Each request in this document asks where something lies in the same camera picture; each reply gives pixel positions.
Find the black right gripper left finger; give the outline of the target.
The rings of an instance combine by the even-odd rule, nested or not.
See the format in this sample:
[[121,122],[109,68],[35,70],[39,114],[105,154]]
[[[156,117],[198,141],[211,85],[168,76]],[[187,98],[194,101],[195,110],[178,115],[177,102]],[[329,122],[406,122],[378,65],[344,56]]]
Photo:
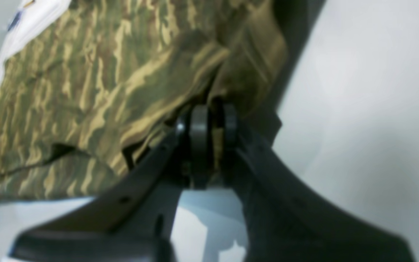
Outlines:
[[170,233],[181,192],[204,189],[210,112],[195,106],[116,186],[90,203],[21,233],[24,262],[174,262]]

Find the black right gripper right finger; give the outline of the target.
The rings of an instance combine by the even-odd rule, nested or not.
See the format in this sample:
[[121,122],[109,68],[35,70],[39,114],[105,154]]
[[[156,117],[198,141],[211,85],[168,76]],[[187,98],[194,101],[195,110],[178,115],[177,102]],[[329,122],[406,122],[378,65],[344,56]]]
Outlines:
[[241,201],[247,262],[413,262],[401,237],[321,197],[287,168],[266,140],[222,106],[223,176]]

